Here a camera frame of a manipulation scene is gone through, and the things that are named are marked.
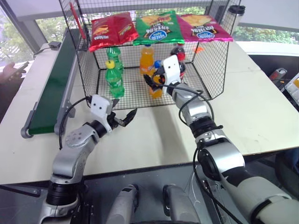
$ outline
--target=wire mesh basket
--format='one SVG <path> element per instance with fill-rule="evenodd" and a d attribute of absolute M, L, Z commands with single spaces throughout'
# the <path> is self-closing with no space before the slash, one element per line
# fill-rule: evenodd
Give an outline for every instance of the wire mesh basket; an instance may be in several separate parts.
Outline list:
<path fill-rule="evenodd" d="M 105 81 L 107 60 L 106 48 L 90 53 L 91 20 L 121 12 L 130 12 L 133 23 L 136 18 L 155 15 L 171 10 L 177 14 L 210 15 L 230 34 L 234 19 L 226 16 L 231 5 L 239 5 L 240 0 L 59 0 L 67 27 L 71 33 L 77 52 L 78 66 L 86 96 L 100 94 L 113 99 L 109 86 Z M 78 15 L 77 20 L 82 26 L 86 38 L 80 37 L 76 42 L 73 29 L 78 29 L 78 23 L 71 10 Z M 228 56 L 228 42 L 186 42 L 184 82 L 196 90 L 202 90 L 207 99 L 213 99 L 223 93 Z M 164 60 L 170 56 L 174 45 L 157 43 L 152 45 L 155 60 Z M 142 45 L 133 46 L 132 42 L 118 46 L 121 50 L 124 65 L 123 82 L 124 97 L 114 109 L 131 109 L 173 104 L 168 95 L 153 99 L 149 87 L 139 73 L 139 59 Z"/>

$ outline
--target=green chip bag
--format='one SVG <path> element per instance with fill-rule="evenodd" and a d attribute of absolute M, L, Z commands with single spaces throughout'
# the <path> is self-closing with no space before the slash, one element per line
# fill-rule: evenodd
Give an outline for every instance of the green chip bag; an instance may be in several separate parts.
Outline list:
<path fill-rule="evenodd" d="M 136 19 L 139 37 L 133 45 L 162 43 L 185 43 L 177 21 L 176 12 L 148 15 Z"/>

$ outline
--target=white table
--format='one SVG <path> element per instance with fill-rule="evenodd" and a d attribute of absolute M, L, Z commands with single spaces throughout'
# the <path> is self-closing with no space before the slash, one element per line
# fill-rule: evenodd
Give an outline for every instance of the white table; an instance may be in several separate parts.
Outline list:
<path fill-rule="evenodd" d="M 0 184 L 50 178 L 58 136 L 23 139 L 20 130 L 43 90 L 56 53 L 49 49 L 36 57 L 0 125 Z M 71 101 L 83 96 L 77 76 Z M 298 112 L 236 43 L 230 44 L 224 93 L 211 104 L 216 124 L 224 126 L 243 155 L 299 146 Z M 85 103 L 76 110 L 66 132 L 92 120 Z M 116 114 L 124 117 L 128 111 Z M 179 121 L 175 105 L 140 108 L 129 126 L 100 139 L 88 158 L 85 175 L 190 162 L 195 147 L 191 130 Z"/>

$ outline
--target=pink chip bag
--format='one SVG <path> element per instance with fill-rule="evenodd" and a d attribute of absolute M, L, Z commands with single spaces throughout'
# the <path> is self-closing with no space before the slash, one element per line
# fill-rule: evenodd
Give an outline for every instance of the pink chip bag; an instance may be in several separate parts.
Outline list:
<path fill-rule="evenodd" d="M 177 15 L 186 42 L 233 41 L 233 38 L 209 15 Z"/>

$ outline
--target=hand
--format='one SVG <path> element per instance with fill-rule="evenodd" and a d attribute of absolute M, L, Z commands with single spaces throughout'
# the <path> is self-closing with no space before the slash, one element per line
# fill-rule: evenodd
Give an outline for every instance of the hand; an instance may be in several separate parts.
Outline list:
<path fill-rule="evenodd" d="M 21 70 L 16 73 L 18 69 L 14 68 L 14 62 L 7 64 L 3 72 L 0 73 L 0 83 L 5 83 L 7 80 L 11 80 L 13 78 L 21 78 L 22 73 L 26 73 L 25 70 Z"/>

